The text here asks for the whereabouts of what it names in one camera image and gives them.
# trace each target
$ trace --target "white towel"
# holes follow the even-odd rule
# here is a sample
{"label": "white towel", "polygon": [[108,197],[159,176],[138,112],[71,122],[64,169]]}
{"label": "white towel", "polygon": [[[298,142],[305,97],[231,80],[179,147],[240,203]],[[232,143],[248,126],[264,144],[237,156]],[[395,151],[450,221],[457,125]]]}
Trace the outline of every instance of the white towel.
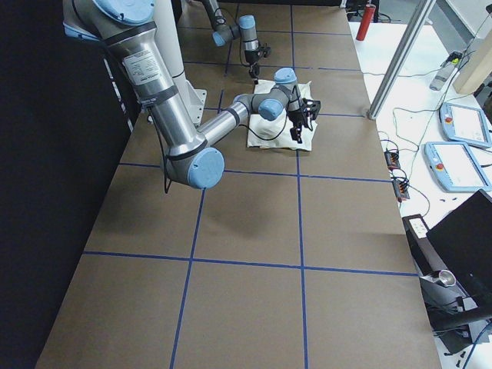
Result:
{"label": "white towel", "polygon": [[[266,81],[261,79],[258,81],[254,89],[255,94],[265,94],[270,92],[271,88],[274,87],[275,83],[273,81]],[[301,92],[301,97],[311,99],[311,82],[306,84],[299,84],[299,90]],[[249,119],[249,128],[253,130],[258,136],[263,138],[272,138],[278,135],[278,132],[282,130],[285,123],[286,113],[285,110],[280,114],[280,116],[274,121],[267,121],[263,119],[259,114],[252,114]],[[305,150],[311,151],[311,141],[313,139],[314,133],[316,132],[316,121],[311,121],[313,131],[307,128],[302,129],[302,144],[298,144],[296,141],[292,140],[290,129],[293,127],[292,121],[287,119],[287,124],[285,125],[284,131],[278,138],[273,141],[264,141],[253,135],[250,131],[248,132],[248,147],[260,147],[260,148],[290,148],[292,150]]]}

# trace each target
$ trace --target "metal pole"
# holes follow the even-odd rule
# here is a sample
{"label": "metal pole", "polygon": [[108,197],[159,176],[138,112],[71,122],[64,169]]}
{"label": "metal pole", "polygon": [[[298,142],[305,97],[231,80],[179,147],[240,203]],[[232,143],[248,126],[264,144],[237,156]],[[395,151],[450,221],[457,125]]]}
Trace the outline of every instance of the metal pole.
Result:
{"label": "metal pole", "polygon": [[400,73],[401,67],[403,67],[405,60],[407,60],[407,56],[435,3],[436,0],[421,0],[419,5],[415,8],[415,12],[408,22],[407,29],[405,29],[405,33],[394,53],[390,66],[387,68],[381,86],[379,87],[379,90],[377,90],[373,103],[367,112],[367,117],[369,119],[376,119],[379,115],[379,112],[397,79],[398,73]]}

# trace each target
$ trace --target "white pillar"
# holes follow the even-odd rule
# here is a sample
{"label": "white pillar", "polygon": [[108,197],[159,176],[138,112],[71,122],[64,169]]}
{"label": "white pillar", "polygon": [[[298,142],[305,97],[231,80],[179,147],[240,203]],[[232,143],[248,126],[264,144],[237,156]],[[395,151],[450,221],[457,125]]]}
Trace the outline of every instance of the white pillar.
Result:
{"label": "white pillar", "polygon": [[200,125],[207,92],[195,90],[186,79],[171,0],[157,0],[154,7],[154,21],[157,25],[155,42],[178,87],[191,120],[195,125]]}

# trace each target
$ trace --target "blue joint cap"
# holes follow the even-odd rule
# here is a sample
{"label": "blue joint cap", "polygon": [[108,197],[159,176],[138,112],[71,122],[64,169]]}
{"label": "blue joint cap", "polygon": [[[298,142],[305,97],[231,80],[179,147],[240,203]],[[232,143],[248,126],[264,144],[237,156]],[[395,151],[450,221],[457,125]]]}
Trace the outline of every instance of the blue joint cap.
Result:
{"label": "blue joint cap", "polygon": [[154,15],[155,0],[92,0],[109,18],[124,25],[143,25]]}
{"label": "blue joint cap", "polygon": [[217,46],[224,46],[225,40],[222,38],[221,34],[218,32],[212,33],[212,38]]}
{"label": "blue joint cap", "polygon": [[188,183],[193,188],[214,187],[224,173],[224,157],[216,148],[206,148],[195,155],[188,169]]}
{"label": "blue joint cap", "polygon": [[94,36],[92,33],[86,31],[83,32],[79,29],[71,27],[70,25],[67,25],[66,23],[63,23],[63,26],[65,28],[65,36],[67,37],[77,38],[79,40],[94,41],[94,42],[100,41],[99,38]]}
{"label": "blue joint cap", "polygon": [[298,81],[295,71],[292,68],[282,68],[275,72],[274,81],[279,85],[287,85]]}
{"label": "blue joint cap", "polygon": [[233,103],[238,102],[238,100],[241,98],[241,96],[246,96],[246,94],[240,94],[240,95],[236,96],[232,102]]}
{"label": "blue joint cap", "polygon": [[256,26],[253,15],[243,15],[239,18],[239,27],[242,29],[251,29]]}
{"label": "blue joint cap", "polygon": [[278,100],[274,100],[273,98],[263,100],[260,103],[260,106],[258,106],[258,113],[260,113],[261,117],[267,121],[274,121],[277,119],[279,115],[282,114],[283,110],[284,106]]}

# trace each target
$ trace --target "black monitor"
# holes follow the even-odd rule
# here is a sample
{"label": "black monitor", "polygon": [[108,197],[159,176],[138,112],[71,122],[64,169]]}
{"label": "black monitor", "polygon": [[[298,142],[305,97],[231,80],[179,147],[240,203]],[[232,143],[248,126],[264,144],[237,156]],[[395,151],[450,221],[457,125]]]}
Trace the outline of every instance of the black monitor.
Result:
{"label": "black monitor", "polygon": [[492,198],[475,192],[427,233],[434,249],[477,304],[492,304]]}

